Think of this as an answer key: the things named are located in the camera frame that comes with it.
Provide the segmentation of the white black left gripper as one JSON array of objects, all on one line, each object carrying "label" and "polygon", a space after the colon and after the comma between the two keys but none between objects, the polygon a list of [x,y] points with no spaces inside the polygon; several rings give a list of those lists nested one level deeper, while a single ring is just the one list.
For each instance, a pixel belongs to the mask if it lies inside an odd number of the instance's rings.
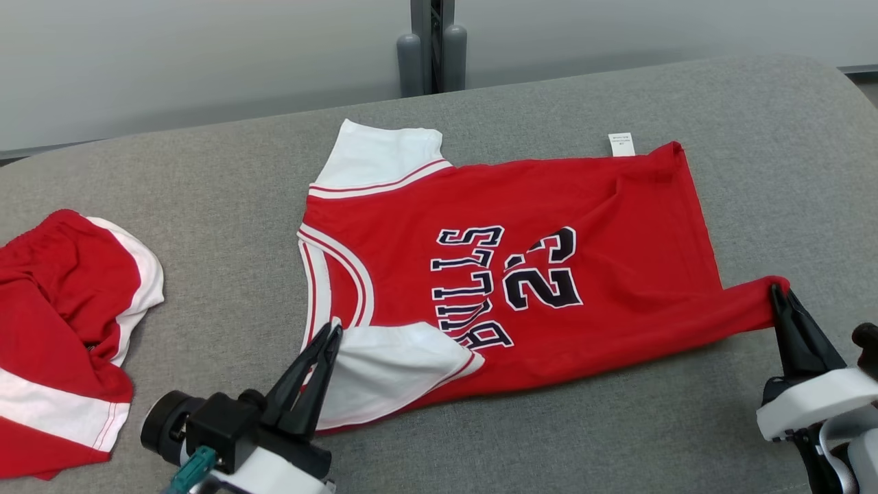
[{"label": "white black left gripper", "polygon": [[[163,493],[333,493],[331,454],[316,435],[343,338],[326,323],[266,394],[161,397],[141,426],[141,444],[176,467]],[[291,430],[295,436],[279,430]]]}]

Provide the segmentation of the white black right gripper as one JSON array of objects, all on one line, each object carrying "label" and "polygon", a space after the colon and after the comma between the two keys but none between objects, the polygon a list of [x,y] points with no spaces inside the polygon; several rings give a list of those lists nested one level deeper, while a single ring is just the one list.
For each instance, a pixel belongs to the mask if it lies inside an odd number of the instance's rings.
[{"label": "white black right gripper", "polygon": [[860,368],[847,368],[794,292],[786,294],[774,284],[770,297],[784,378],[815,378],[793,385],[756,411],[762,437],[780,440],[796,430],[874,403],[875,379]]}]

